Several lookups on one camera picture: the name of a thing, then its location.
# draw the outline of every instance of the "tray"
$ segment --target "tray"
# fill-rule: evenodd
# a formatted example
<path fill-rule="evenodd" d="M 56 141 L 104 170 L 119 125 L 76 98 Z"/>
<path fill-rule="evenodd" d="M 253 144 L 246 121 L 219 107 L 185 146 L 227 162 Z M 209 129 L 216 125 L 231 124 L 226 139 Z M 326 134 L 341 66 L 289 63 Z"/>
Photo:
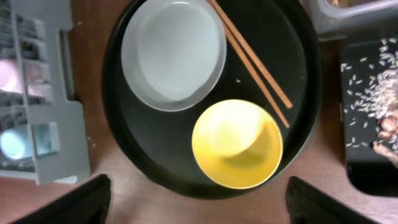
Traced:
<path fill-rule="evenodd" d="M 377 28 L 369 29 L 352 35 L 346 40 L 341 52 L 341 62 L 352 66 L 352 69 L 344 69 L 341 74 L 342 90 L 342 118 L 345 139 L 346 171 L 351 183 L 360 191 L 371 195 L 395 196 L 398 197 L 398 168 L 395 168 L 387 158 L 376 154 L 370 146 L 373 141 L 379 141 L 376 127 L 376 118 L 368 118 L 365 112 L 352 110 L 350 105 L 358 99 L 355 95 L 348 94 L 348 90 L 353 93 L 362 93 L 364 88 L 368 88 L 371 81 L 370 76 L 375 76 L 385 69 L 389 64 L 380 64 L 380 48 L 384 46 L 381 39 L 386 39 L 388 49 L 385 53 L 398 51 L 398 42 L 389 42 L 390 38 L 398 39 L 398 29 L 396 24 L 386 24 Z M 349 85 L 349 80 L 356 74 L 357 80 L 363 80 L 360 85 Z"/>
<path fill-rule="evenodd" d="M 193 126 L 207 107 L 231 98 L 254 102 L 277 118 L 274 110 L 229 43 L 220 81 L 199 104 L 166 113 L 140 102 L 124 79 L 120 47 L 127 23 L 142 3 L 133 1 L 123 12 L 104 60 L 104 110 L 121 149 L 150 180 L 182 195 L 228 198 L 256 189 L 233 190 L 212 182 L 194 160 Z M 242 4 L 239 0 L 220 0 L 218 3 L 294 104 L 288 110 L 277 100 L 291 127 L 285 129 L 277 119 L 284 137 L 284 155 L 274 178 L 296 158 L 318 118 L 322 61 L 317 36 L 298 1 L 262 0 Z"/>

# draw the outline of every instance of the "wooden chopstick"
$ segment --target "wooden chopstick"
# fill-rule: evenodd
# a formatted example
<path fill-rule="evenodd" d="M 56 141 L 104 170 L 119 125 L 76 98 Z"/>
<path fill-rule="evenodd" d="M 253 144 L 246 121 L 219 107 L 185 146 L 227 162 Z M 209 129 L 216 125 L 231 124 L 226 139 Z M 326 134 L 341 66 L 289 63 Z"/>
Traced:
<path fill-rule="evenodd" d="M 293 107 L 292 102 L 289 100 L 289 98 L 286 96 L 284 91 L 280 88 L 278 83 L 274 80 L 272 75 L 268 72 L 267 68 L 264 66 L 264 64 L 261 62 L 259 57 L 254 53 L 253 49 L 250 47 L 250 45 L 246 42 L 242 34 L 238 31 L 238 29 L 235 27 L 235 25 L 232 23 L 231 19 L 228 18 L 228 16 L 225 14 L 225 12 L 222 10 L 221 6 L 216 2 L 216 0 L 207 0 L 210 5 L 213 6 L 217 14 L 220 16 L 221 20 L 226 24 L 226 26 L 231 30 L 232 34 L 235 36 L 235 38 L 238 40 L 238 42 L 242 45 L 243 49 L 248 53 L 249 57 L 251 60 L 254 62 L 254 64 L 257 66 L 257 68 L 260 70 L 264 78 L 269 82 L 271 87 L 274 89 L 276 94 L 279 96 L 279 98 L 282 100 L 284 105 L 287 108 Z"/>
<path fill-rule="evenodd" d="M 247 70 L 249 71 L 249 73 L 253 77 L 254 81 L 256 81 L 257 85 L 260 87 L 261 91 L 266 96 L 267 100 L 269 101 L 269 103 L 271 104 L 271 106 L 273 107 L 273 109 L 275 110 L 277 115 L 279 116 L 279 118 L 282 120 L 282 122 L 285 125 L 285 127 L 289 128 L 289 123 L 287 122 L 284 114 L 281 112 L 281 110 L 279 109 L 277 103 L 275 102 L 275 100 L 272 98 L 271 94 L 267 90 L 267 87 L 265 86 L 265 84 L 260 79 L 260 77 L 257 74 L 257 72 L 254 69 L 254 67 L 251 65 L 248 57 L 243 52 L 242 48 L 239 46 L 238 42 L 233 37 L 231 31 L 227 28 L 226 24 L 223 23 L 223 25 L 224 25 L 224 29 L 225 29 L 225 34 L 226 34 L 229 42 L 231 43 L 232 47 L 235 49 L 235 52 L 239 55 L 239 58 L 241 58 L 243 64 L 246 66 Z"/>

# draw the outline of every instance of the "table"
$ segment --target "table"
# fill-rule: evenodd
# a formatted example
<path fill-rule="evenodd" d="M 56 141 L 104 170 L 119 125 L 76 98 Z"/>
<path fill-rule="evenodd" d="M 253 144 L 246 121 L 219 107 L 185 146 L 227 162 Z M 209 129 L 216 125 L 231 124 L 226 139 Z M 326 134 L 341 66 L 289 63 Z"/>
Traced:
<path fill-rule="evenodd" d="M 322 45 L 324 104 L 305 149 L 278 178 L 246 195 L 227 200 L 197 200 L 177 195 L 144 177 L 122 153 L 109 130 L 101 101 L 101 72 L 113 25 L 128 0 L 72 0 L 75 28 L 70 32 L 75 89 L 85 111 L 92 176 L 113 181 L 108 223 L 288 223 L 284 192 L 296 175 L 347 206 L 381 223 L 398 223 L 398 199 L 356 190 L 344 165 L 340 123 L 339 42 Z M 77 185 L 36 186 L 32 180 L 0 178 L 0 223 L 24 216 Z"/>

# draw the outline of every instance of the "round black tray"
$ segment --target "round black tray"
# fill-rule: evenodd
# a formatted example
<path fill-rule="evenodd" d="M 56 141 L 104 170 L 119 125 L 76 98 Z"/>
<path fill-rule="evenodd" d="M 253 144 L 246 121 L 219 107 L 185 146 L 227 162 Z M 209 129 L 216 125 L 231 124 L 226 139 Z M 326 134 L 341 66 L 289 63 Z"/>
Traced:
<path fill-rule="evenodd" d="M 229 43 L 220 81 L 199 104 L 168 113 L 138 100 L 124 79 L 120 50 L 124 30 L 143 2 L 133 1 L 123 12 L 110 37 L 104 61 L 104 109 L 123 152 L 150 180 L 182 195 L 228 198 L 252 191 L 256 188 L 233 190 L 212 182 L 198 167 L 191 147 L 193 126 L 199 115 L 214 103 L 237 98 L 263 106 L 278 121 L 284 154 L 272 178 L 280 174 L 305 144 L 322 102 L 321 53 L 316 33 L 299 2 L 218 1 L 294 104 L 288 110 L 272 93 L 290 123 L 289 129 L 277 118 Z"/>

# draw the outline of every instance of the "light blue object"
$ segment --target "light blue object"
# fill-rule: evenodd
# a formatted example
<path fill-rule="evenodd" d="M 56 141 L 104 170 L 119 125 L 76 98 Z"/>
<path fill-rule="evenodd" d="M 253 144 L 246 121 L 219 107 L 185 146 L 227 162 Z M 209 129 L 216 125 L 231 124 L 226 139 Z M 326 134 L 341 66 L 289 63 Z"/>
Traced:
<path fill-rule="evenodd" d="M 50 128 L 48 125 L 34 126 L 37 155 L 51 152 Z M 9 159 L 24 159 L 32 157 L 33 148 L 29 142 L 27 125 L 6 130 L 0 135 L 0 148 Z"/>

